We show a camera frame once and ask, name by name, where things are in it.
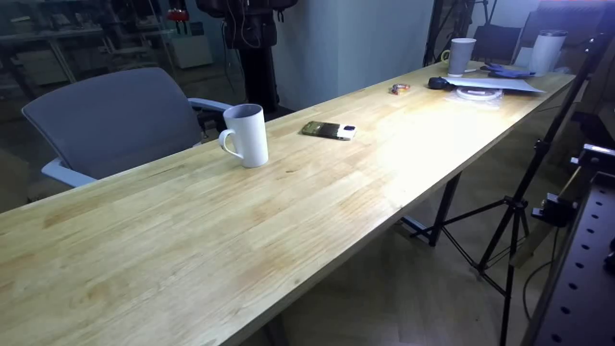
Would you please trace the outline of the grey office chair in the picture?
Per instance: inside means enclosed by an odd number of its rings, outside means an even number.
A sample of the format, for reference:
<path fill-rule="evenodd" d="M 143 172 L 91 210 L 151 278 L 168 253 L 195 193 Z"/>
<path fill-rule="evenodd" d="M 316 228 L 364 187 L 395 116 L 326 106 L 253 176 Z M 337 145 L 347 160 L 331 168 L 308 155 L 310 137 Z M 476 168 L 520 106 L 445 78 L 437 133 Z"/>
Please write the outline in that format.
<path fill-rule="evenodd" d="M 141 68 L 57 89 L 22 114 L 57 155 L 43 174 L 83 187 L 201 145 L 199 110 L 222 118 L 228 105 L 189 99 L 162 68 Z"/>

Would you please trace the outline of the white round plate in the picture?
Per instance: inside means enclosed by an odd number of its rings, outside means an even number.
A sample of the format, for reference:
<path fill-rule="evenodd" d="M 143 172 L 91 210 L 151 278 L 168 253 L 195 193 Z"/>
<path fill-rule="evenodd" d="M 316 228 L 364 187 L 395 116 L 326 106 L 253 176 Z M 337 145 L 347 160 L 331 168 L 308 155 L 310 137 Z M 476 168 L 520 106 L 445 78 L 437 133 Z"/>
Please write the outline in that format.
<path fill-rule="evenodd" d="M 456 95 L 470 103 L 497 103 L 502 99 L 504 91 L 489 91 L 489 89 L 458 89 Z"/>

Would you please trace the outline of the grey mug far end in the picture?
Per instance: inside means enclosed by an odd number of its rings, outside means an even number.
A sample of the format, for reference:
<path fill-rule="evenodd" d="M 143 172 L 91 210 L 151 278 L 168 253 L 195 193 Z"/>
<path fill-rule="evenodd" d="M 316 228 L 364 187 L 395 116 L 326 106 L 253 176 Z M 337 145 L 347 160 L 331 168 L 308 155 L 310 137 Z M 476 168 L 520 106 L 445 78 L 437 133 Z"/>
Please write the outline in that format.
<path fill-rule="evenodd" d="M 454 39 L 451 49 L 441 55 L 451 78 L 462 78 L 472 62 L 476 39 Z"/>

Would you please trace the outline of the white ceramic mug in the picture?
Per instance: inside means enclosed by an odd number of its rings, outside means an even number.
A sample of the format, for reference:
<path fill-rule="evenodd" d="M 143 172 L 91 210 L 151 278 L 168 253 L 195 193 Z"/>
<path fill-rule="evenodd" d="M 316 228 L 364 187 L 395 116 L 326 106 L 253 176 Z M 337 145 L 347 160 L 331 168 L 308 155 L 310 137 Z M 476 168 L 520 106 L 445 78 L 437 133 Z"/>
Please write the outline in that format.
<path fill-rule="evenodd" d="M 220 147 L 239 158 L 245 168 L 262 168 L 270 162 L 264 108 L 239 105 L 224 112 L 228 130 L 220 135 Z"/>

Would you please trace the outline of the white paper towel roll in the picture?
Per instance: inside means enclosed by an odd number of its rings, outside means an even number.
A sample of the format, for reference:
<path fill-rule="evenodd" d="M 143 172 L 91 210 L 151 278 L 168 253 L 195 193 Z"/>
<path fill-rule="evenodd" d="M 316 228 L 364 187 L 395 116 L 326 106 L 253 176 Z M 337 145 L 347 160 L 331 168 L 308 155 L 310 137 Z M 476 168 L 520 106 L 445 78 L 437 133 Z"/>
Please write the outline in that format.
<path fill-rule="evenodd" d="M 566 37 L 562 33 L 539 35 L 533 47 L 529 72 L 535 78 L 552 74 L 562 58 L 564 45 L 566 45 Z"/>

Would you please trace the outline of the black table leg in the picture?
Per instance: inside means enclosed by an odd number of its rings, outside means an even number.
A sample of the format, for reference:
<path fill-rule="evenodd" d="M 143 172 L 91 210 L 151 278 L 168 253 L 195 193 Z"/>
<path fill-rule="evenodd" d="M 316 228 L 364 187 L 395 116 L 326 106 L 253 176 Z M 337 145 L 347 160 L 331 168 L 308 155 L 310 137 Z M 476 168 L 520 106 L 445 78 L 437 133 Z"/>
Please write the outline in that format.
<path fill-rule="evenodd" d="M 441 231 L 445 229 L 445 222 L 449 218 L 452 201 L 456 197 L 458 185 L 460 185 L 462 174 L 458 174 L 454 179 L 451 179 L 445 187 L 445 195 L 441 199 L 441 206 L 435 218 L 435 224 L 431 228 L 431 235 L 429 235 L 429 247 L 437 247 L 439 239 L 441 239 Z"/>

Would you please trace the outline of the black computer mouse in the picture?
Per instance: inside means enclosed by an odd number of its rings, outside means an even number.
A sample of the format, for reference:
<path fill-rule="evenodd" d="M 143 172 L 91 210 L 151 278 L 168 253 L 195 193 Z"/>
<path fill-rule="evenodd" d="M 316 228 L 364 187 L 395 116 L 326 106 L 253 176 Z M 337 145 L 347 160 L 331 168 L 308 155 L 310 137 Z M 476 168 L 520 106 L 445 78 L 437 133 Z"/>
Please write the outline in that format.
<path fill-rule="evenodd" d="M 445 78 L 431 78 L 431 80 L 427 81 L 427 87 L 433 89 L 433 91 L 445 91 L 445 89 L 449 89 L 451 85 L 449 85 L 449 81 L 447 81 Z"/>

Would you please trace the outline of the smartphone on table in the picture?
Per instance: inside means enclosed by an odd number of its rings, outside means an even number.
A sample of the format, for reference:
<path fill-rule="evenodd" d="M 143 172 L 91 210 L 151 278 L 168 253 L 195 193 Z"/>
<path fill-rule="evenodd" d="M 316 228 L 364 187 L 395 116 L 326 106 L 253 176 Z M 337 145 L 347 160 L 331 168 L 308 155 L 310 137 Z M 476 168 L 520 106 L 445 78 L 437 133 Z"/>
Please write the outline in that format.
<path fill-rule="evenodd" d="M 345 124 L 310 122 L 301 130 L 301 133 L 320 139 L 351 141 L 356 135 L 356 128 Z"/>

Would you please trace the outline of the blue cloth item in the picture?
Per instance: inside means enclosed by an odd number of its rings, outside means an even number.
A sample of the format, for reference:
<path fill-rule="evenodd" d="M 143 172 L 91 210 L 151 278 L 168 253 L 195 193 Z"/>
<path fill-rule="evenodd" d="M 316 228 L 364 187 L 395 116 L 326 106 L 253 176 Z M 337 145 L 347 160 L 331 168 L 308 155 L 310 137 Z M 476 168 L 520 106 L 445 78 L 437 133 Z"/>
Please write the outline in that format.
<path fill-rule="evenodd" d="M 501 64 L 485 64 L 481 70 L 485 70 L 491 78 L 499 78 L 499 80 L 531 80 L 531 78 L 535 78 L 533 72 L 506 68 Z"/>

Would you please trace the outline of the black perforated breadboard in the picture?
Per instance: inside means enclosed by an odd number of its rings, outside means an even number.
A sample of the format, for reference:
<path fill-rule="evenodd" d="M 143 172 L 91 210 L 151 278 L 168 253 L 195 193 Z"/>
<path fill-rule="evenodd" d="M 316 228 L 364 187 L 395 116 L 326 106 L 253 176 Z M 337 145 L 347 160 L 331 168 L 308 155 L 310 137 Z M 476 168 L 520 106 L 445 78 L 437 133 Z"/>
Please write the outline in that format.
<path fill-rule="evenodd" d="M 600 174 L 522 346 L 615 346 L 615 178 Z"/>

